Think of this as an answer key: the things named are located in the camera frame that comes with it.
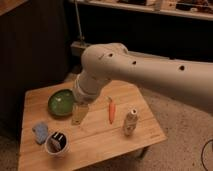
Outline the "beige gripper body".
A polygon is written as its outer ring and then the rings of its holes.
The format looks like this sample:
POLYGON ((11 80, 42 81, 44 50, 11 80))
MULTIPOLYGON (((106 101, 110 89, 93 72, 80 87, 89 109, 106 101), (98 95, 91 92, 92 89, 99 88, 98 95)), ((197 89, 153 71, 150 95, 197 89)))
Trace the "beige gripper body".
POLYGON ((89 111, 88 105, 74 104, 72 110, 71 123, 73 125, 79 125, 87 115, 88 111, 89 111))

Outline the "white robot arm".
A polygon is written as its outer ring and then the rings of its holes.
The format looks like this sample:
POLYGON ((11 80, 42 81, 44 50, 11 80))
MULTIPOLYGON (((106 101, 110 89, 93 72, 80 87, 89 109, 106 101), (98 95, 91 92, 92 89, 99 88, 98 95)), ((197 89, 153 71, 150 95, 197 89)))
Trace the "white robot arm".
POLYGON ((94 102, 113 80, 156 91, 213 115, 213 63, 136 56, 121 43, 71 44, 81 58, 73 94, 77 103, 94 102))

